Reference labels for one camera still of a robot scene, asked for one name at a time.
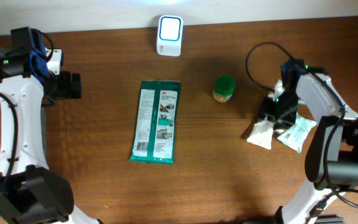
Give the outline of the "green lid spice jar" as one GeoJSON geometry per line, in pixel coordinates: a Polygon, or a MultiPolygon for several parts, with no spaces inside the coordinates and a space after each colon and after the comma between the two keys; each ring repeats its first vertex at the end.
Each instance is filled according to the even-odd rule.
{"type": "Polygon", "coordinates": [[[220,103],[225,103],[231,99],[235,87],[236,81],[232,76],[221,75],[215,81],[213,98],[220,103]]]}

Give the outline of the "white tube with tan cap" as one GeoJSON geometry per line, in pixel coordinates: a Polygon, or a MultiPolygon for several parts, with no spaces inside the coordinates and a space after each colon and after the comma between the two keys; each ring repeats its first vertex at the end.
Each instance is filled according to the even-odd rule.
{"type": "Polygon", "coordinates": [[[264,149],[271,150],[273,138],[274,123],[264,119],[254,124],[251,134],[247,138],[247,142],[260,146],[264,149]]]}

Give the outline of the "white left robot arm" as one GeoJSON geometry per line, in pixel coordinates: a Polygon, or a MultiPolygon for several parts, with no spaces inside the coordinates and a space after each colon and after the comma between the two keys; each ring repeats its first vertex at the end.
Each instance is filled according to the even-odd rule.
{"type": "Polygon", "coordinates": [[[64,54],[31,27],[11,30],[0,54],[0,217],[8,223],[95,223],[74,203],[69,182],[47,164],[45,109],[81,98],[81,77],[61,70],[64,54]]]}

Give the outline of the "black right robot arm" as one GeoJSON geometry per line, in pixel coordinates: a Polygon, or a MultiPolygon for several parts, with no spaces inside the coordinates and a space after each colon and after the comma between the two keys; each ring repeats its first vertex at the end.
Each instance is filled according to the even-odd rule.
{"type": "Polygon", "coordinates": [[[346,193],[358,193],[358,114],[340,97],[323,67],[309,67],[303,60],[291,58],[281,66],[281,75],[284,91],[275,99],[262,100],[259,121],[288,129],[295,124],[302,100],[317,129],[305,157],[303,185],[269,222],[339,222],[340,218],[320,215],[335,200],[358,208],[344,198],[346,193]]]}

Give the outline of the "green 3M gloves package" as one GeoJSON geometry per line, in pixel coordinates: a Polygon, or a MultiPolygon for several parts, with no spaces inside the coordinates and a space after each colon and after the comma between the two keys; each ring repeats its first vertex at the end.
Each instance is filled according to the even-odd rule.
{"type": "Polygon", "coordinates": [[[179,81],[141,82],[131,161],[174,163],[175,120],[180,90],[179,81]]]}

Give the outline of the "mint green wipes packet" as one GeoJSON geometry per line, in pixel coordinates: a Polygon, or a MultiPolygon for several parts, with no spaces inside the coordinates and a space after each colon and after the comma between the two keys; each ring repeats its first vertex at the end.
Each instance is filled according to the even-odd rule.
{"type": "Polygon", "coordinates": [[[279,135],[278,140],[300,154],[304,141],[315,126],[316,121],[296,114],[295,124],[279,135]]]}

